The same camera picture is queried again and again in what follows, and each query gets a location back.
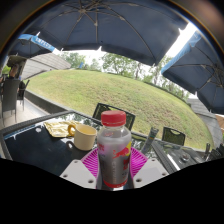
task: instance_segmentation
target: paper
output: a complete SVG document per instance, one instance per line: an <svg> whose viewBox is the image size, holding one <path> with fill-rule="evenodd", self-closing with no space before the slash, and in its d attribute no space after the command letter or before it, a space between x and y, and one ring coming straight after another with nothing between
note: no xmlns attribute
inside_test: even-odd
<svg viewBox="0 0 224 224"><path fill-rule="evenodd" d="M68 126L70 124L77 125L79 124L79 122L74 120L61 122L44 122L46 129L53 137L70 137L71 135L68 133Z"/></svg>

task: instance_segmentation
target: bottle cap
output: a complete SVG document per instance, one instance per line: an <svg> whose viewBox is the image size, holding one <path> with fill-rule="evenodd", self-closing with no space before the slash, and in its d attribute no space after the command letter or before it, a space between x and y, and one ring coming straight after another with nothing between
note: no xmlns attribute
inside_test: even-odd
<svg viewBox="0 0 224 224"><path fill-rule="evenodd" d="M104 111L101 114L101 122L105 126L117 127L126 123L126 113L120 110Z"/></svg>

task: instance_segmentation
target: mug handle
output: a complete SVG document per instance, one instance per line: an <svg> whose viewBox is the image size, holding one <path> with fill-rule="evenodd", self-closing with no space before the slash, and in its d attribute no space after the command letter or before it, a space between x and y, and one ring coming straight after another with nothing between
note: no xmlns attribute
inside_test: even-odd
<svg viewBox="0 0 224 224"><path fill-rule="evenodd" d="M68 133L71 135L71 136L74 136L75 135L75 132L71 130L71 128L74 128L75 129L75 125L74 124L70 124L68 126Z"/></svg>

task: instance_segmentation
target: bottle label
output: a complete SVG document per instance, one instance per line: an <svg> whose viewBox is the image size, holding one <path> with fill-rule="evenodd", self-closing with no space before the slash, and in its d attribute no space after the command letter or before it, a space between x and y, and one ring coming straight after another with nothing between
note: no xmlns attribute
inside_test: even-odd
<svg viewBox="0 0 224 224"><path fill-rule="evenodd" d="M112 188L124 186L128 179L131 141L123 144L98 143L98 155L104 183Z"/></svg>

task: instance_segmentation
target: building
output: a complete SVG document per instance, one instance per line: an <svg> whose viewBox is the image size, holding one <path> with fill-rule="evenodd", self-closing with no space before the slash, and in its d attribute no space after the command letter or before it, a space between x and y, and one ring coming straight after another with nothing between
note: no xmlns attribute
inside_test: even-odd
<svg viewBox="0 0 224 224"><path fill-rule="evenodd" d="M214 142L215 147L219 147L222 140L222 131L217 121L216 115L210 113L199 99L188 99L187 103L191 104L191 109L207 125Z"/></svg>
<svg viewBox="0 0 224 224"><path fill-rule="evenodd" d="M30 59L16 55L9 56L7 65L11 67L15 63L19 64L16 77L21 76L22 80L51 70L71 68L67 61L53 53L38 55Z"/></svg>

